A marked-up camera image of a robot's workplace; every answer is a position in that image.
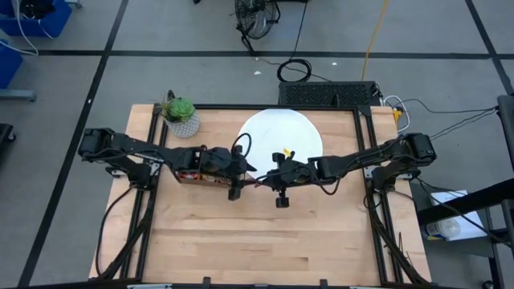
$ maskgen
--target white plant pot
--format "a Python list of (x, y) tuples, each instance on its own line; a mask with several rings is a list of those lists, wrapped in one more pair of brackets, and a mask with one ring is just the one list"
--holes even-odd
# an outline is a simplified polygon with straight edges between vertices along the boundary
[(168, 120), (165, 120), (165, 122), (169, 130), (180, 138), (192, 137), (200, 129), (200, 118), (196, 112), (194, 112), (193, 116), (186, 122), (174, 123)]

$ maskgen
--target wooden tabletop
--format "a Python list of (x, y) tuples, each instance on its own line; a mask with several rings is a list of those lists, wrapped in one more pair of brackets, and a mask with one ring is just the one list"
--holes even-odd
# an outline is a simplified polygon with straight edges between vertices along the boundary
[[(146, 140), (152, 109), (152, 105), (134, 105), (126, 133)], [(351, 112), (300, 112), (318, 129), (324, 155), (344, 156), (358, 150)], [(372, 108), (372, 112), (378, 144), (395, 138), (391, 109)], [(190, 139), (168, 133), (166, 147), (229, 148), (255, 113), (198, 110), (199, 132)], [(162, 121), (158, 123), (156, 143)], [(364, 119), (362, 124), (369, 146)], [(125, 178), (115, 179), (108, 204), (127, 187)], [(410, 195), (406, 181), (398, 181), (396, 189)], [(358, 170), (341, 180), (333, 196), (314, 185), (289, 189), (291, 206), (276, 209), (277, 196), (269, 188), (248, 186), (238, 201), (228, 201), (227, 189), (179, 184), (168, 168), (163, 168), (143, 281), (201, 283), (209, 276), (212, 283), (318, 285), (320, 279), (327, 279), (330, 285), (377, 286), (380, 282), (369, 214), (362, 204), (364, 194), (362, 172)], [(132, 193), (120, 201), (105, 223), (102, 270), (126, 241), (134, 197)], [(397, 241), (401, 232), (406, 255), (421, 276), (430, 280), (413, 202), (393, 193), (388, 198)], [(137, 244), (129, 276), (135, 275), (138, 251)], [(394, 280), (386, 249), (384, 256), (388, 278)]]

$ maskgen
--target yellow object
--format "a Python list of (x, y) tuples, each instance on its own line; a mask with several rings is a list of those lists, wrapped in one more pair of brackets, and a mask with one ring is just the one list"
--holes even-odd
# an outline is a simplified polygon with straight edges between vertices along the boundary
[(366, 68), (368, 67), (369, 51), (371, 51), (371, 46), (373, 45), (373, 41), (375, 41), (375, 38), (377, 37), (378, 28), (380, 28), (380, 25), (382, 24), (382, 19), (384, 18), (384, 14), (386, 14), (388, 5), (389, 5), (389, 0), (384, 0), (384, 5), (382, 6), (382, 11), (380, 12), (380, 18), (378, 18), (378, 23), (375, 26), (375, 31), (373, 31), (373, 35), (371, 35), (371, 39), (369, 41), (368, 50), (366, 52), (366, 57), (364, 59), (364, 67), (362, 68), (361, 81), (364, 81), (364, 78), (366, 77)]
[(403, 112), (397, 108), (393, 108), (393, 117), (394, 117), (394, 122), (396, 123), (396, 127), (398, 127), (398, 120), (400, 119), (400, 117), (402, 117), (403, 115)]

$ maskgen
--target succulent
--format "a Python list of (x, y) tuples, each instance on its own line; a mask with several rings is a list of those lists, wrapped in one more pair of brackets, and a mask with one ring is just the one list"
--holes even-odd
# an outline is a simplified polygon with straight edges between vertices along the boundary
[(168, 93), (166, 101), (161, 103), (162, 115), (170, 122), (186, 122), (194, 114), (195, 108), (191, 100), (175, 98)]

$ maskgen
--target black metal frame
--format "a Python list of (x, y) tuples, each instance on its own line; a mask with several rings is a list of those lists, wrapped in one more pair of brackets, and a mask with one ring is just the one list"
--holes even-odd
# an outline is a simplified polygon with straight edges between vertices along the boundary
[[(369, 105), (358, 105), (353, 107), (330, 107), (330, 106), (302, 106), (302, 105), (274, 105), (274, 104), (196, 104), (195, 107), (200, 110), (211, 110), (211, 109), (226, 109), (226, 110), (263, 110), (263, 109), (269, 109), (269, 108), (288, 108), (293, 110), (303, 110), (303, 111), (342, 111), (342, 112), (351, 112), (353, 114), (353, 120), (355, 124), (355, 130), (357, 135), (357, 146), (359, 151), (365, 149), (365, 139), (362, 132), (362, 126), (361, 126), (361, 116), (365, 118), (366, 121), (366, 127), (368, 129), (368, 138), (369, 143), (371, 147), (377, 146), (377, 139), (375, 136), (375, 130), (373, 126), (373, 118), (371, 113), (371, 108)], [(157, 122), (158, 122), (158, 113), (155, 112), (156, 110), (153, 110), (152, 120), (150, 122), (150, 128), (149, 128), (149, 135), (148, 135), (148, 142), (153, 142), (155, 138), (155, 130), (157, 128)], [(166, 133), (167, 128), (165, 125), (162, 125), (161, 130), (161, 138), (159, 140), (159, 145), (164, 145), (166, 140)], [(373, 208), (375, 206), (374, 198), (373, 198), (373, 191), (371, 190), (371, 186), (368, 182), (365, 181), (365, 175), (364, 170), (362, 170), (363, 179), (365, 182), (365, 193), (368, 196), (367, 201), (369, 204), (369, 207)], [(156, 176), (154, 176), (154, 186), (153, 189), (149, 191), (149, 204), (155, 203), (157, 199), (157, 185), (159, 181), (160, 174), (158, 173)], [(134, 207), (133, 207), (133, 214), (130, 221), (130, 227), (128, 228), (128, 236), (132, 236), (134, 233), (134, 230), (137, 227), (137, 222), (139, 219), (139, 216), (141, 214), (141, 207), (142, 207), (142, 200), (143, 200), (143, 194), (144, 192), (138, 191), (136, 199), (134, 201)], [(390, 208), (389, 203), (387, 201), (386, 196), (381, 195), (381, 210), (383, 214), (383, 218), (385, 221), (385, 230), (387, 234), (393, 239), (394, 241), (394, 228), (393, 228), (393, 222), (391, 220), (390, 215)], [(372, 210), (369, 210), (369, 216), (370, 220), (373, 219), (373, 214), (376, 214), (377, 212), (374, 212)], [(128, 272), (129, 272), (129, 266), (130, 266), (130, 257), (128, 256), (127, 259), (124, 261), (120, 268), (120, 279), (113, 279), (113, 280), (97, 280), (92, 279), (86, 283), (65, 283), (65, 284), (58, 284), (58, 285), (52, 285), (52, 286), (59, 286), (60, 288), (89, 288), (89, 287), (126, 287), (128, 283), (131, 284), (138, 284), (142, 283), (143, 278), (143, 272), (145, 269), (145, 262), (146, 262), (146, 252), (148, 250), (148, 244), (149, 244), (149, 235), (151, 230), (151, 219), (149, 222), (149, 225), (145, 228), (145, 232), (142, 234), (141, 237), (141, 248), (140, 248), (140, 254), (139, 258), (137, 260), (137, 271), (135, 278), (128, 279)], [(391, 282), (387, 279), (387, 272), (386, 272), (386, 261), (384, 259), (384, 247), (382, 246), (382, 241), (380, 234), (378, 231), (372, 226), (373, 231), (373, 246), (375, 249), (376, 254), (376, 260), (377, 260), (377, 268), (378, 268), (378, 275), (380, 284), (382, 287), (390, 287), (390, 288), (429, 288), (427, 285), (411, 285), (403, 282), (402, 278), (402, 269), (399, 266), (399, 263), (397, 262), (396, 258), (391, 255), (391, 261), (393, 263), (393, 271), (394, 271), (394, 282)], [(178, 284), (173, 283), (173, 288), (256, 288), (256, 285), (249, 284), (249, 285), (228, 285), (228, 284), (210, 284), (210, 278), (205, 277), (203, 280), (203, 283), (197, 283), (197, 284)], [(36, 286), (31, 288), (47, 288), (47, 286)], [(329, 286), (327, 280), (322, 279), (320, 281), (320, 286), (274, 286), (274, 285), (267, 285), (267, 288), (305, 288), (305, 289), (314, 289), (314, 288), (349, 288), (348, 286)]]

